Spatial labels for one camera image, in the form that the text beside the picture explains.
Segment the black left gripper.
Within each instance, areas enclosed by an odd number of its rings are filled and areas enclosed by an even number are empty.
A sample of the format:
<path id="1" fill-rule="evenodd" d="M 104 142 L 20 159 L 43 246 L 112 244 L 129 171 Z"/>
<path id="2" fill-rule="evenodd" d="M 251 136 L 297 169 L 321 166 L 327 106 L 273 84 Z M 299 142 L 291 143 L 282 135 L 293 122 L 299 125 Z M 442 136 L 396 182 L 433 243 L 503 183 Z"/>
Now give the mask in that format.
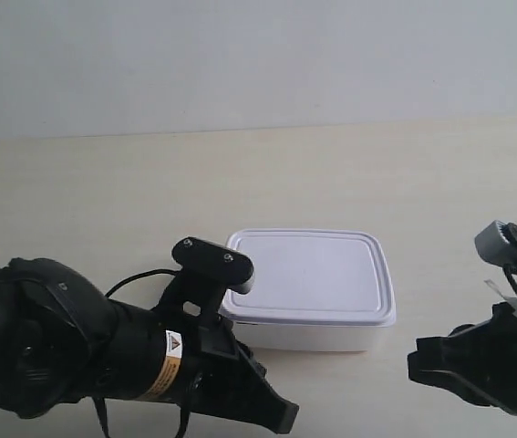
<path id="1" fill-rule="evenodd" d="M 266 369 L 220 318 L 197 326 L 184 340 L 188 371 L 180 402 L 183 413 L 197 413 L 289 434 L 299 406 L 280 396 L 266 379 Z"/>

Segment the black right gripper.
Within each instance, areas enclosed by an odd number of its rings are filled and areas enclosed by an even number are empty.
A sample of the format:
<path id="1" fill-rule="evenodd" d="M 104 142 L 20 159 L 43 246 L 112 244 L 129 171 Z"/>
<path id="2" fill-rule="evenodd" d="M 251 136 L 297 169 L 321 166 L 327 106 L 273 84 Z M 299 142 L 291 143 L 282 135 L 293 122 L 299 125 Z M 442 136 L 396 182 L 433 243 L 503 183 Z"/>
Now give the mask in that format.
<path id="1" fill-rule="evenodd" d="M 408 378 L 453 393 L 466 403 L 517 415 L 517 316 L 507 302 L 491 317 L 463 324 L 447 336 L 416 339 Z"/>

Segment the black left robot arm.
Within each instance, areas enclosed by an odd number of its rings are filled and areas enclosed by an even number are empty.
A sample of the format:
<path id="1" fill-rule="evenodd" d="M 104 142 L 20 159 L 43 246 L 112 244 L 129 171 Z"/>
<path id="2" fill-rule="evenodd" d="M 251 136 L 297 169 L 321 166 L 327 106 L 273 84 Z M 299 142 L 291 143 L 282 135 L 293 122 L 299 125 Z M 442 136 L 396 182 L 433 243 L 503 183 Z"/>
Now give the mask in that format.
<path id="1" fill-rule="evenodd" d="M 213 274 L 184 266 L 154 308 L 100 292 L 54 260 L 0 267 L 0 409 L 22 419 L 90 398 L 101 423 L 107 400 L 157 402 L 289 433 L 298 406 L 218 312 L 225 291 L 250 271 Z"/>

